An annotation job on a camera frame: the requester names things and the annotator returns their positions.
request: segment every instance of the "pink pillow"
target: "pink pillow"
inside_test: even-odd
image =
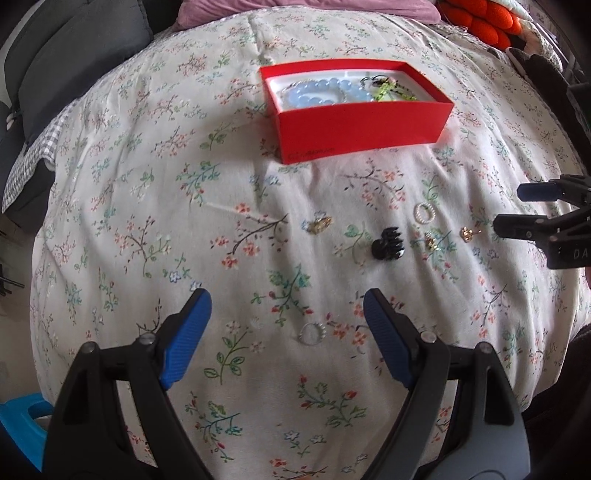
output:
[[[425,24],[441,21],[437,8],[428,0],[183,0],[173,28],[176,31],[186,30],[241,12],[290,5],[380,12],[412,18]]]

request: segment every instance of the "white floral fabric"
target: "white floral fabric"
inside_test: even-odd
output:
[[[259,67],[335,57],[423,72],[455,102],[438,143],[281,164]],[[533,244],[499,239],[491,223],[569,211],[521,203],[515,190],[580,172],[516,72],[414,21],[291,7],[163,37],[94,85],[59,139],[33,258],[43,394],[55,401],[83,342],[132,342],[202,286],[212,318],[169,395],[213,476],[359,479],[405,398],[367,328],[363,294],[380,288],[447,343],[488,340],[526,407],[589,320],[589,291],[581,272],[547,270]],[[414,219],[420,202],[436,210],[428,225]],[[317,220],[330,225],[318,231]],[[406,252],[374,260],[371,242],[389,226]],[[482,233],[464,243],[463,226]],[[298,341],[307,322],[327,327],[317,346]],[[149,461],[121,390],[130,438]],[[425,460],[452,402],[450,387]]]

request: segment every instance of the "gray cushion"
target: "gray cushion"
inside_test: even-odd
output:
[[[16,161],[18,154],[25,144],[25,135],[22,132],[22,118],[18,117],[10,130],[6,130],[6,117],[10,114],[10,108],[0,102],[0,198],[4,193],[4,187],[8,175]]]
[[[46,0],[33,13],[14,39],[4,63],[6,90],[13,105],[27,69],[41,47],[74,15],[92,0]]]
[[[148,22],[154,34],[166,30],[176,22],[183,0],[143,0]]]
[[[93,0],[39,50],[18,91],[30,145],[72,100],[152,41],[141,0]]]

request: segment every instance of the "light blue beaded bracelet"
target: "light blue beaded bracelet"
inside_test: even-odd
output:
[[[373,102],[374,97],[361,85],[354,85],[349,80],[305,80],[295,82],[283,89],[282,97],[290,109],[312,106],[334,105],[349,102]],[[332,93],[337,101],[323,100],[314,93]]]

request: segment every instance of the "black hair claw clip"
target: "black hair claw clip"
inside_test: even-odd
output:
[[[376,260],[398,260],[403,253],[404,244],[395,226],[384,229],[382,238],[371,245],[371,254]]]

